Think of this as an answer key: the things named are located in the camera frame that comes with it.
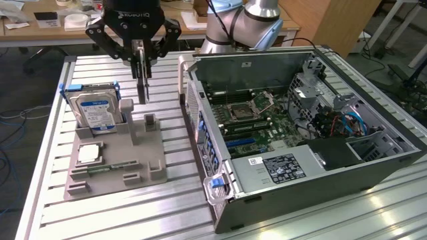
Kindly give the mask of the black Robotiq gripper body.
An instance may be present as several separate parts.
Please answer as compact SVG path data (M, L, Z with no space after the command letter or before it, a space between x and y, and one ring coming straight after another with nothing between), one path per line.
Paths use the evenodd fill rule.
M150 40L165 20L159 0L101 0L101 28L122 40Z

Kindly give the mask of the green graphics card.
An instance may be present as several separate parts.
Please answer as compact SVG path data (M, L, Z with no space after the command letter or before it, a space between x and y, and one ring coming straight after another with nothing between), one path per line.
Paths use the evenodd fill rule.
M130 63L131 74L135 80L137 99L141 105L149 103L147 70L150 69L149 55L142 40L131 42L133 60Z

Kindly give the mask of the wooden desk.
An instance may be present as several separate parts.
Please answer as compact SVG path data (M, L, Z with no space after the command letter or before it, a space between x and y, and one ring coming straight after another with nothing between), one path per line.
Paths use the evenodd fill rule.
M82 30L65 31L62 26L38 27L33 13L55 12L62 9L54 0L26 1L21 10L30 18L29 26L7 29L5 25L10 21L6 18L0 18L0 48L90 44L93 41ZM167 18L178 21L181 28L180 40L205 38L205 30L188 29L181 18L181 12L193 12L190 3L182 1L162 2L161 9Z

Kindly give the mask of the white box with black top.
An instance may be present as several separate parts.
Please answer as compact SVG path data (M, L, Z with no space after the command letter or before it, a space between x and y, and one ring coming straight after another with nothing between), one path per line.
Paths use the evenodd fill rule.
M55 12L34 12L33 16L38 28L45 29L61 27L61 21Z

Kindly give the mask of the clear plastic bag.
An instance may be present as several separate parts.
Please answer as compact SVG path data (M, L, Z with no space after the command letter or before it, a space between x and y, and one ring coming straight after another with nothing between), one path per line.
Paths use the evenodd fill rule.
M14 24L27 23L30 19L11 3L0 3L0 16L3 16Z

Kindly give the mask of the CPU socket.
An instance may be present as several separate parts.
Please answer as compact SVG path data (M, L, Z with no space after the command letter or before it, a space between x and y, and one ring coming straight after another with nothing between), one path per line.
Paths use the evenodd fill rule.
M225 106L230 122L246 121L254 118L254 113L246 102L228 104Z

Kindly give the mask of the silver CPU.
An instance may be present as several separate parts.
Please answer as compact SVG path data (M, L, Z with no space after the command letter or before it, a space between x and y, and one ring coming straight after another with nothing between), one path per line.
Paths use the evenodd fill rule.
M78 148L77 163L87 164L93 163L99 156L99 146L95 144L82 145Z

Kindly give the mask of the silver perforated drive cage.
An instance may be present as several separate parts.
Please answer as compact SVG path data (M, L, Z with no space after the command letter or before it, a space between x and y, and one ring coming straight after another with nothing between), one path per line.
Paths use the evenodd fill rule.
M285 104L289 118L296 124L296 130L305 139L320 136L310 124L320 108L332 106L336 96L317 76L305 76L301 72L293 76L286 91L288 103Z

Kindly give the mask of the green RAM stick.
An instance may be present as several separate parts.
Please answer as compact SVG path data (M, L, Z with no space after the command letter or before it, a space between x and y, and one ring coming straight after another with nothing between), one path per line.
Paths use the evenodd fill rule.
M135 164L135 161L126 161L121 163L105 164L98 166L91 166L86 168L89 174L105 173L115 170L122 170L125 166Z

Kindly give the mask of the grey parts rack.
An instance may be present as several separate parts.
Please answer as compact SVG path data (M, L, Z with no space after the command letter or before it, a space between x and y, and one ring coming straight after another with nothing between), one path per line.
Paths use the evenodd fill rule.
M89 128L75 128L62 198L66 201L86 199L166 181L166 164L159 131L154 114L134 120L131 99L118 101L123 123L115 125L115 132L91 134ZM83 145L98 145L94 162L78 164L78 149ZM89 174L87 167L135 162L121 170Z

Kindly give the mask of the grey power supply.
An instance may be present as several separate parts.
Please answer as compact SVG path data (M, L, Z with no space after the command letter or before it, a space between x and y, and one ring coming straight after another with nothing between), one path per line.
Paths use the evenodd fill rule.
M244 193L281 187L292 181L325 173L306 144L232 159L230 164Z

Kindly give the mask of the silver disk bay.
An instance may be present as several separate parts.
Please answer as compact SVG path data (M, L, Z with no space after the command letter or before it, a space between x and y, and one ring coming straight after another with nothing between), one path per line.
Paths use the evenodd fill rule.
M390 138L384 130L361 137L348 137L345 139L353 152L364 162L369 162L404 152L397 142Z

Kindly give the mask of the open black PC case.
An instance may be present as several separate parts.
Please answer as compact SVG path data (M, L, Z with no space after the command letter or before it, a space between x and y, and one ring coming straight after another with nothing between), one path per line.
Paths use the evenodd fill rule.
M392 173L427 155L427 141L410 118L397 119L382 106L386 96L336 54L313 47L286 47L266 51L196 54L178 57L181 112L196 160L202 192L216 233L240 229L280 215L358 193L377 185ZM265 190L244 193L237 183L232 158L210 109L202 83L214 91L284 87L297 73L316 76L334 93L332 106L324 106L310 120L318 136L304 138L325 170ZM384 131L402 153L364 162L346 143ZM212 178L224 186L210 188Z

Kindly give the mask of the hard disk with blue bracket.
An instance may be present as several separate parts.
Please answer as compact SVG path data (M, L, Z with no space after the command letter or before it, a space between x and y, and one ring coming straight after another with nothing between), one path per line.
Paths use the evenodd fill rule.
M115 81L101 84L61 83L58 93L70 107L78 128L89 128L93 135L117 131L123 117L118 110L121 97Z

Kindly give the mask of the white desk frame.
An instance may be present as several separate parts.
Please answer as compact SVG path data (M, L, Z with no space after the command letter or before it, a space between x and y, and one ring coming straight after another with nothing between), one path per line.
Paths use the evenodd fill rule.
M427 0L381 0L361 39L361 56L368 60L408 51L413 52L408 66L420 66L427 59Z

